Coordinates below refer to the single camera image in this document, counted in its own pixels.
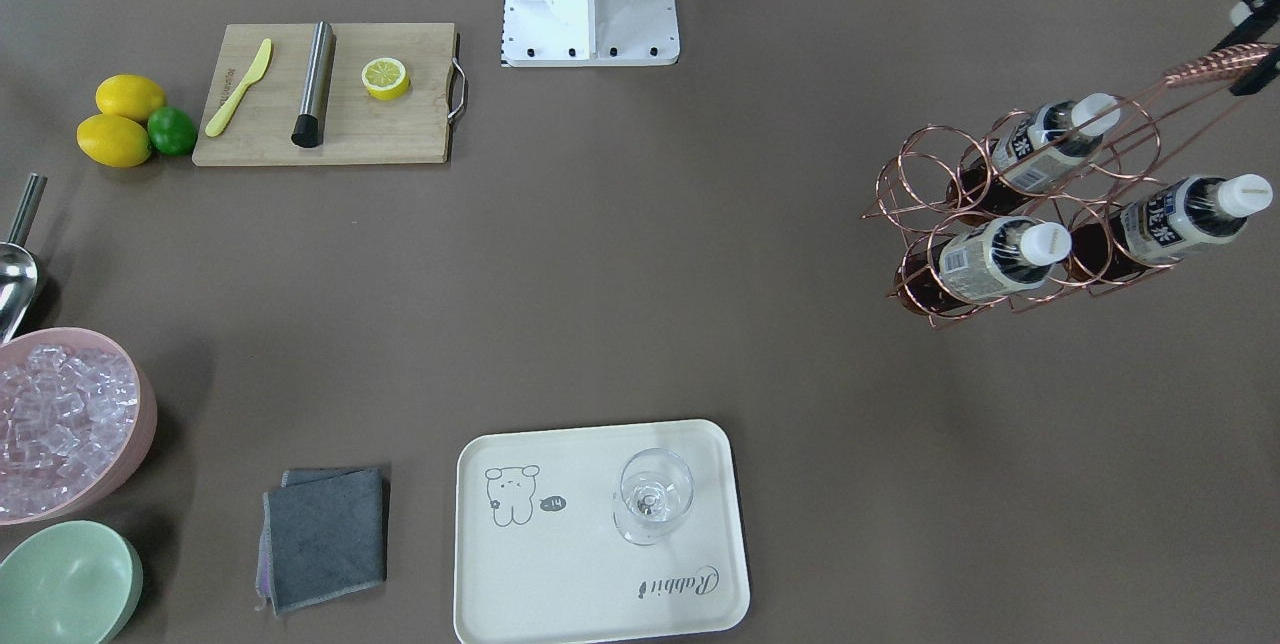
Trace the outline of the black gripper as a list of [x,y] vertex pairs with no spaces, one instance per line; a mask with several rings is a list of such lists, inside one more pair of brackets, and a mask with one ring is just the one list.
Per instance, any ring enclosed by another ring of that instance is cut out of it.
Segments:
[[[1231,12],[1233,14],[1244,12],[1245,15],[1240,20],[1233,19],[1234,28],[1216,44],[1216,50],[1236,46],[1236,44],[1257,44],[1261,35],[1267,33],[1272,26],[1277,24],[1279,0],[1242,0]],[[1230,93],[1234,93],[1235,97],[1252,96],[1252,93],[1261,92],[1276,76],[1277,51],[1272,50],[1231,85]]]

